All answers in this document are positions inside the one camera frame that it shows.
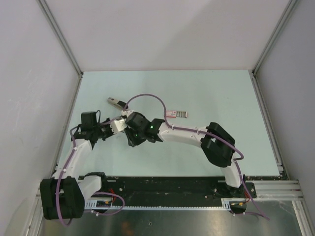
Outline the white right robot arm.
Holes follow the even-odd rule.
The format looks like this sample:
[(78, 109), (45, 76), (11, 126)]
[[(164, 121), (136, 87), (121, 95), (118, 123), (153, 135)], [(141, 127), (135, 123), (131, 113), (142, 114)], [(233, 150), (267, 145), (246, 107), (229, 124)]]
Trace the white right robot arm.
[(211, 122), (202, 128), (186, 128), (170, 125), (166, 120), (155, 118), (149, 121), (135, 111), (122, 112), (126, 128), (124, 132), (128, 145), (138, 146), (145, 141), (178, 142), (201, 148), (207, 160), (219, 167), (225, 178), (225, 191), (232, 197), (239, 197), (245, 191), (244, 177), (237, 164), (235, 140), (218, 123)]

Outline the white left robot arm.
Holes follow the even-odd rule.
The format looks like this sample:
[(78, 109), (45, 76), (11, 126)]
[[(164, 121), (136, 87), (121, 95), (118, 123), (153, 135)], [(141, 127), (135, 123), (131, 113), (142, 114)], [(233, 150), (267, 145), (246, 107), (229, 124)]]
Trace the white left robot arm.
[(70, 130), (68, 157), (57, 165), (50, 178), (40, 183), (40, 195), (44, 218), (48, 220), (80, 218), (86, 201), (95, 193), (104, 196), (109, 185), (103, 172), (92, 172), (80, 180), (80, 170), (98, 140), (113, 136), (111, 119), (100, 121), (100, 111), (84, 112), (81, 123)]

